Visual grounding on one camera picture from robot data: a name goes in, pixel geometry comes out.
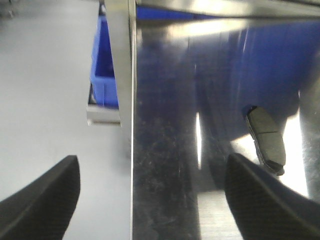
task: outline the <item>gray floor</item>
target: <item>gray floor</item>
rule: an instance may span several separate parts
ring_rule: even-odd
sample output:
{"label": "gray floor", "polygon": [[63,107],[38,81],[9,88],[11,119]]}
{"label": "gray floor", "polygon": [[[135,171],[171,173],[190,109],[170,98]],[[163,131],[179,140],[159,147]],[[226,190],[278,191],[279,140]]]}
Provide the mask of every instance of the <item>gray floor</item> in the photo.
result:
{"label": "gray floor", "polygon": [[66,155],[81,193],[64,240],[128,240],[130,163],[118,126],[88,126],[98,2],[21,0],[0,18],[0,200]]}

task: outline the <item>brake pad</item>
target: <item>brake pad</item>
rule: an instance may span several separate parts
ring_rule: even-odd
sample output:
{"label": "brake pad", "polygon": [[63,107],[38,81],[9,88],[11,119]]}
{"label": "brake pad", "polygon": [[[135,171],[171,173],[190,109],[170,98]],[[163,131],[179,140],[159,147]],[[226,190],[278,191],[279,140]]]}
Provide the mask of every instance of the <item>brake pad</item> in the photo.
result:
{"label": "brake pad", "polygon": [[254,106],[245,121],[254,140],[260,163],[271,173],[283,175],[286,164],[285,144],[279,127],[262,107]]}

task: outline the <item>stainless steel surface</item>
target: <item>stainless steel surface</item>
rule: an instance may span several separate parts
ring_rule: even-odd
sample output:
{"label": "stainless steel surface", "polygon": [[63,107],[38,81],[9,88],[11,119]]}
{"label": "stainless steel surface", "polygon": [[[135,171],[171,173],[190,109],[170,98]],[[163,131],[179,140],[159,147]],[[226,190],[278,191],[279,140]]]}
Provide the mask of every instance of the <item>stainless steel surface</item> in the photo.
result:
{"label": "stainless steel surface", "polygon": [[132,128],[132,58],[131,18],[135,16],[134,1],[105,0],[112,61],[116,79],[120,121],[124,145],[131,148]]}
{"label": "stainless steel surface", "polygon": [[320,203],[320,19],[138,21],[134,61],[133,240],[242,239],[224,176],[259,164],[250,105],[283,133],[279,180]]}
{"label": "stainless steel surface", "polygon": [[318,7],[281,0],[137,0],[137,4],[224,17],[320,16]]}
{"label": "stainless steel surface", "polygon": [[92,85],[89,90],[88,106],[86,107],[88,125],[113,124],[120,125],[119,109],[99,106],[95,102]]}
{"label": "stainless steel surface", "polygon": [[128,240],[131,178],[121,128],[86,119],[99,3],[14,7],[14,18],[0,18],[0,201],[77,155],[81,191],[63,240]]}

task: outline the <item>metal plate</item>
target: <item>metal plate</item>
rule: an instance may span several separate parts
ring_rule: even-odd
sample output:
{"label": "metal plate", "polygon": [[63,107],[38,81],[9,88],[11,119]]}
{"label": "metal plate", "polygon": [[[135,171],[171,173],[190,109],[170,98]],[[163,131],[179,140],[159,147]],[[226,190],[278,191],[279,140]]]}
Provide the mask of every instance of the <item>metal plate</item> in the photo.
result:
{"label": "metal plate", "polygon": [[137,0],[137,4],[223,17],[320,16],[318,7],[281,0]]}
{"label": "metal plate", "polygon": [[241,240],[226,158],[258,162],[244,115],[283,133],[288,187],[320,202],[320,20],[140,21],[133,124],[133,240]]}

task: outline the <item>blue plastic bin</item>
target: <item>blue plastic bin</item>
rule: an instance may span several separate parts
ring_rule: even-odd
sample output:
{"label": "blue plastic bin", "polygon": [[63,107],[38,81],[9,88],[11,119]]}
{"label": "blue plastic bin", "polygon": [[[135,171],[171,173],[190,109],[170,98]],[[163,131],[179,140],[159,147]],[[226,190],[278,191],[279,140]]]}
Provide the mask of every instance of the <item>blue plastic bin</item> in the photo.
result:
{"label": "blue plastic bin", "polygon": [[112,62],[108,24],[105,16],[98,17],[97,32],[93,42],[90,80],[96,103],[101,106],[117,108],[116,79]]}

